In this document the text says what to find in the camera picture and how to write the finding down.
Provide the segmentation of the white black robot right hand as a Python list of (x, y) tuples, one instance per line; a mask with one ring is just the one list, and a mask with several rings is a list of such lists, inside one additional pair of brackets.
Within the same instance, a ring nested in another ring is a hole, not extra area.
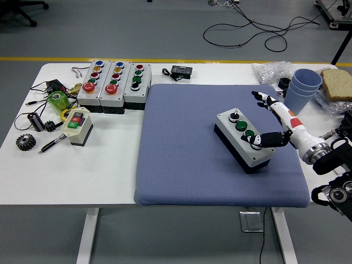
[(254, 136), (241, 136), (241, 139), (257, 147), (283, 147), (288, 143), (299, 150), (303, 156), (309, 149), (318, 144), (324, 144), (324, 139), (311, 135), (299, 118), (283, 103), (273, 97), (258, 91), (251, 92), (259, 100), (257, 104), (274, 114), (283, 127), (282, 132), (264, 133)]

